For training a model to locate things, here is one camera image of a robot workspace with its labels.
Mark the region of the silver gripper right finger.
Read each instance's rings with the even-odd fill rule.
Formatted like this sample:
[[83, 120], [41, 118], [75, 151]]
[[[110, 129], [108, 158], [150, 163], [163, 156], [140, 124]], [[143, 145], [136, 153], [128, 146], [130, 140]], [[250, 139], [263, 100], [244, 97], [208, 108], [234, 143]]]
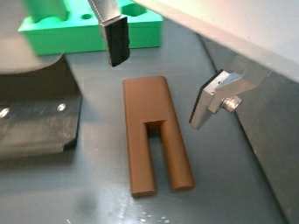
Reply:
[[230, 72], [220, 69], [200, 87], [190, 125], [198, 130], [220, 109], [234, 112], [242, 103], [239, 95], [258, 88], [270, 74], [267, 67], [238, 55]]

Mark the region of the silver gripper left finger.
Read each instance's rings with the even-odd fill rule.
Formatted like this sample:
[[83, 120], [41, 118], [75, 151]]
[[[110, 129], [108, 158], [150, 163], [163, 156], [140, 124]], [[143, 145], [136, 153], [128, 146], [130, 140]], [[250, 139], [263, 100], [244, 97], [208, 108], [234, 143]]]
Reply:
[[106, 41], [108, 64], [116, 67], [130, 58], [127, 17], [120, 13], [118, 0], [88, 0], [88, 3]]

